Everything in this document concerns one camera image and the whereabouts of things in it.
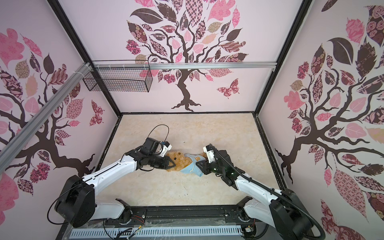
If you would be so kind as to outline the brown teddy bear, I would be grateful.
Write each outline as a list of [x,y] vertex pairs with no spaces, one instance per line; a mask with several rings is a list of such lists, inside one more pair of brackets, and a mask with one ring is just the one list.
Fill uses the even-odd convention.
[[172,171],[179,172],[192,163],[204,161],[208,159],[206,153],[194,155],[194,154],[183,154],[181,152],[168,152],[166,156],[170,157],[170,159],[175,163],[175,166],[173,168],[167,170],[168,172],[172,172]]

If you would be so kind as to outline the light blue bear hoodie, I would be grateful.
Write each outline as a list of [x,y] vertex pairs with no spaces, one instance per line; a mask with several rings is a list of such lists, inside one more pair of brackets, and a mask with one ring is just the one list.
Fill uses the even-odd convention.
[[183,174],[195,174],[198,177],[202,177],[204,174],[202,170],[197,167],[197,163],[207,160],[206,154],[185,154],[185,158],[187,158],[187,160],[191,160],[192,162],[189,163],[186,167],[183,167],[180,172]]

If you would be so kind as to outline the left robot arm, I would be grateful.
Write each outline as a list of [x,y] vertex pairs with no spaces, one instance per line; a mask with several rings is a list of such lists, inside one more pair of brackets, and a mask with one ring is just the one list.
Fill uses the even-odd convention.
[[97,199],[98,194],[120,178],[144,166],[160,170],[174,168],[175,162],[166,155],[171,149],[172,145],[167,141],[146,138],[143,145],[124,153],[109,166],[81,178],[68,178],[53,208],[74,228],[89,221],[104,219],[127,224],[133,216],[131,206],[121,199],[101,202]]

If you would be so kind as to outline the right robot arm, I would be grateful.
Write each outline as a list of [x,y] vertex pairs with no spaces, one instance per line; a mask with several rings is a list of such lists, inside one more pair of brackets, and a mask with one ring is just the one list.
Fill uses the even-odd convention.
[[312,217],[297,194],[289,189],[268,187],[235,167],[225,150],[212,144],[203,148],[207,160],[196,163],[205,174],[214,173],[229,187],[247,194],[249,200],[242,206],[246,216],[276,229],[284,240],[323,240],[323,227]]

